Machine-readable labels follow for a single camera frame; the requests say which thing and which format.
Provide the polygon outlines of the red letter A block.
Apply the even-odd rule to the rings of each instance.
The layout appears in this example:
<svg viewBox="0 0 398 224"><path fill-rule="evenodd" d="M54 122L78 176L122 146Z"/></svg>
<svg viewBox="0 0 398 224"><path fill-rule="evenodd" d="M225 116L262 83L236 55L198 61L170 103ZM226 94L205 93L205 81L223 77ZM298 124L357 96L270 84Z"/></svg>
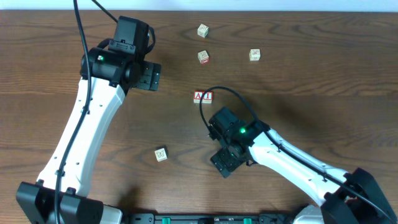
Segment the red letter A block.
<svg viewBox="0 0 398 224"><path fill-rule="evenodd" d="M194 97L193 97L193 102L194 103L199 103L201 100L203 92L202 91L195 91L194 92Z"/></svg>

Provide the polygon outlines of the red letter I block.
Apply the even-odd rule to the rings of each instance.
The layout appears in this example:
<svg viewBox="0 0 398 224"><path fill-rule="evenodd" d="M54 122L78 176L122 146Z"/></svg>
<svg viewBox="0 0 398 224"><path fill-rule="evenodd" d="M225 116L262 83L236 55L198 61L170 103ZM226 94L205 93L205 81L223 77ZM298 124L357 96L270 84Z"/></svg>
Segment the red letter I block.
<svg viewBox="0 0 398 224"><path fill-rule="evenodd" d="M211 104L213 101L213 92L209 91L203 94L202 103Z"/></svg>

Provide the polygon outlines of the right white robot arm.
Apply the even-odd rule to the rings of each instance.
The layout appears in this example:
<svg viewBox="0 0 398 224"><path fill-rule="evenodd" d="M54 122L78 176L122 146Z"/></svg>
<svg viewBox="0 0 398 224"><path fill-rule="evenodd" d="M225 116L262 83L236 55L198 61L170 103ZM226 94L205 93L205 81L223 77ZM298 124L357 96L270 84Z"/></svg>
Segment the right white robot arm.
<svg viewBox="0 0 398 224"><path fill-rule="evenodd" d="M315 202L295 217L295 223L397 223L379 184L362 168L349 173L319 161L262 121L212 118L208 129L210 138L221 145L211 160L223 177L241 164L258 164L277 172Z"/></svg>

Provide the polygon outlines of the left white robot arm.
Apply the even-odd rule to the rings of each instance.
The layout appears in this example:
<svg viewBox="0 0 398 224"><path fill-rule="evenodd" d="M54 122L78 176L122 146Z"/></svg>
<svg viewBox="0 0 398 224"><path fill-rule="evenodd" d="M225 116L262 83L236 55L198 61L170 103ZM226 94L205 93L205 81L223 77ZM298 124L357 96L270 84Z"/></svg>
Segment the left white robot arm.
<svg viewBox="0 0 398 224"><path fill-rule="evenodd" d="M16 200L31 223L122 223L116 207L88 198L96 159L113 116L131 88L156 91L161 66L134 51L92 48L81 61L75 105L36 182Z"/></svg>

